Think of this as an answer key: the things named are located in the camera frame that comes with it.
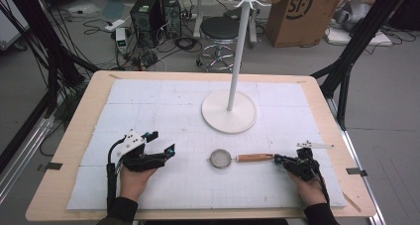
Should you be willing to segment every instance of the white pole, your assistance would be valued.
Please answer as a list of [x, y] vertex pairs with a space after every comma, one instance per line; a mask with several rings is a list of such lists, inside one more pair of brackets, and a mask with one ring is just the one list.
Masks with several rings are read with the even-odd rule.
[[228, 111], [232, 111], [235, 100], [236, 85], [238, 82], [239, 70], [241, 68], [242, 52], [244, 51], [245, 36], [247, 34], [248, 19], [250, 17], [251, 3], [245, 2], [242, 6], [241, 23], [239, 25], [239, 34], [237, 48], [235, 52], [234, 70], [232, 73], [231, 91], [229, 93]]

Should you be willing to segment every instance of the white coat rack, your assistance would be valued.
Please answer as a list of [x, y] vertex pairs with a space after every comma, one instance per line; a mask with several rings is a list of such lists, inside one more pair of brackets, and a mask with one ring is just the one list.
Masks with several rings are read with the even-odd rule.
[[204, 119], [211, 127], [228, 134], [245, 132], [252, 128], [257, 121], [256, 104], [246, 94], [237, 92], [236, 86], [241, 68], [247, 25], [250, 18], [250, 8], [254, 9], [253, 3], [255, 2], [263, 6], [267, 5], [261, 3], [259, 0], [240, 1], [241, 2], [235, 6], [240, 7], [243, 5], [231, 89], [230, 91], [216, 91], [209, 94], [204, 99], [201, 108]]

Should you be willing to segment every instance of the cardboard box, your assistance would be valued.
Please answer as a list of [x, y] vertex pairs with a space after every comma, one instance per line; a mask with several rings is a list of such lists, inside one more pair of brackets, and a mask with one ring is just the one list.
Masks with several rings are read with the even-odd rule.
[[275, 47], [320, 43], [340, 0], [271, 0], [265, 34]]

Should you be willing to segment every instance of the white paper sheet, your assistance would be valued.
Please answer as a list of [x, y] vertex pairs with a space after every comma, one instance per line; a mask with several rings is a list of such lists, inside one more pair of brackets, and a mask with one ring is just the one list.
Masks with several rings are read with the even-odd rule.
[[[229, 82], [116, 80], [77, 174], [67, 209], [106, 208], [106, 169], [110, 147], [130, 129], [158, 131], [145, 153], [161, 153], [175, 144], [176, 155], [158, 169], [141, 198], [143, 209], [270, 208], [302, 206], [282, 166], [273, 161], [232, 164], [214, 169], [208, 158], [225, 149], [239, 154], [269, 153], [297, 157], [296, 144], [322, 143], [299, 84], [239, 82], [237, 90], [258, 106], [257, 123], [238, 135], [211, 129], [201, 103]], [[112, 160], [118, 161], [114, 150]], [[328, 181], [332, 206], [345, 206], [325, 149], [313, 150]]]

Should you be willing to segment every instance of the hand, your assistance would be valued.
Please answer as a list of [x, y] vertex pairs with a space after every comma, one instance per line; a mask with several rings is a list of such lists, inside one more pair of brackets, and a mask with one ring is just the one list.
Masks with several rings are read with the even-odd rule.
[[300, 198], [306, 204], [306, 206], [311, 206], [318, 203], [327, 203], [324, 193], [322, 192], [321, 184], [319, 184], [316, 178], [305, 182], [303, 179], [289, 171], [287, 174], [296, 184], [297, 193], [299, 193]]
[[140, 195], [145, 191], [149, 178], [157, 170], [158, 169], [148, 169], [142, 172], [136, 172], [130, 171], [123, 166], [120, 173], [120, 197], [126, 197], [137, 202]]

